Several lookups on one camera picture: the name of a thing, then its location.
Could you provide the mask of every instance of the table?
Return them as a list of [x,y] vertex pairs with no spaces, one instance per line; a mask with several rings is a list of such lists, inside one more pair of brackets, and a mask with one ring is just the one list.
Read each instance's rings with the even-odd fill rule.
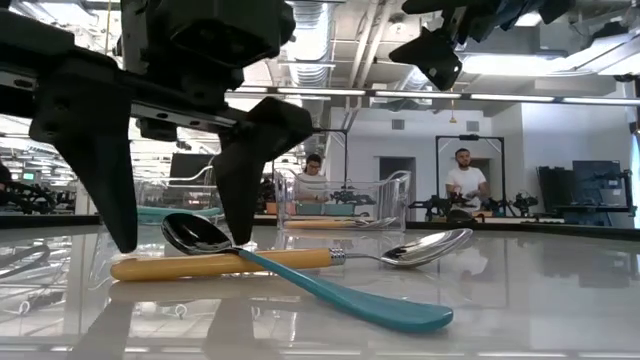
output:
[[[428,233],[257,227],[247,247],[379,255]],[[7,234],[0,231],[0,240]],[[358,290],[454,308],[444,330],[405,335],[337,312],[267,272],[114,284],[109,264],[118,253],[102,228],[11,234],[1,255],[42,245],[51,254],[46,266],[0,279],[2,359],[640,357],[640,244],[633,242],[476,232],[472,248],[417,270],[358,259],[311,271]],[[139,234],[140,254],[175,254],[157,227],[141,226]]]

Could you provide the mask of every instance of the clear plastic bin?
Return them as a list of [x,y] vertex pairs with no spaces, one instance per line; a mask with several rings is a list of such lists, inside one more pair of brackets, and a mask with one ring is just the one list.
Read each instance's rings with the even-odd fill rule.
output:
[[369,183],[309,183],[288,169],[275,177],[280,229],[405,230],[408,171]]
[[171,181],[191,181],[208,176],[210,168],[205,167],[191,178],[136,179],[138,223],[158,225],[173,213],[200,215],[214,223],[222,219],[222,203],[216,186],[170,184]]

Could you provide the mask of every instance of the person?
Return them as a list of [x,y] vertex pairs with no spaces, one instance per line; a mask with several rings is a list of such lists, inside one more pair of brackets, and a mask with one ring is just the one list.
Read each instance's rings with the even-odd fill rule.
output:
[[0,191],[4,191],[11,182],[11,172],[0,160]]
[[451,169],[447,176],[447,194],[460,194],[468,200],[465,206],[454,204],[454,208],[468,212],[478,211],[482,205],[481,198],[490,197],[487,179],[480,169],[470,166],[471,152],[468,149],[456,151],[456,162],[458,166]]
[[298,174],[296,181],[296,200],[301,203],[325,203],[329,201],[327,178],[320,175],[322,158],[318,154],[307,157],[304,171]]

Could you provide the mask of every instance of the white wall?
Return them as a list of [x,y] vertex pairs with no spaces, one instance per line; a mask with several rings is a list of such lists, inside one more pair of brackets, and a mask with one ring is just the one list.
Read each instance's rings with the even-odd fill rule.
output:
[[[467,134],[466,121],[479,121],[479,135],[491,135],[491,119],[480,111],[456,111],[457,123],[450,123],[451,112],[433,114],[430,111],[401,111],[392,113],[380,109],[362,109],[353,124],[348,139],[348,178],[355,182],[379,180],[380,157],[414,157],[416,159],[416,199],[427,200],[436,194],[436,135]],[[404,119],[405,130],[391,130],[392,119]],[[332,109],[332,127],[340,127],[343,111]],[[455,151],[468,148],[477,158],[500,159],[500,155],[485,141],[460,142],[453,140],[440,153],[441,195],[444,179],[453,166]],[[335,139],[328,143],[326,151],[326,175],[331,181],[342,181],[344,176],[344,149]],[[415,214],[424,218],[424,211]]]
[[[505,153],[505,178],[507,198],[512,199],[524,184],[524,138],[522,134],[522,105],[513,105],[492,119],[491,129],[494,136],[502,136]],[[494,184],[491,192],[500,194]]]
[[[622,89],[609,97],[623,97]],[[505,137],[511,199],[521,189],[540,196],[536,172],[540,166],[572,169],[574,160],[619,160],[622,169],[630,167],[624,107],[517,104],[492,119],[492,130]]]

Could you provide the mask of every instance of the spoon with teal handle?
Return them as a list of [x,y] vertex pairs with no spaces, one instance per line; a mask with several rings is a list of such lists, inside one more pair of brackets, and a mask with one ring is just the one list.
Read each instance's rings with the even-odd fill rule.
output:
[[233,247],[231,240],[222,231],[201,217],[189,214],[168,215],[162,222],[162,233],[177,247],[206,247],[211,252],[238,255],[345,313],[392,330],[425,333],[441,329],[453,320],[453,310],[446,306],[419,304],[364,293],[302,274],[252,252]]

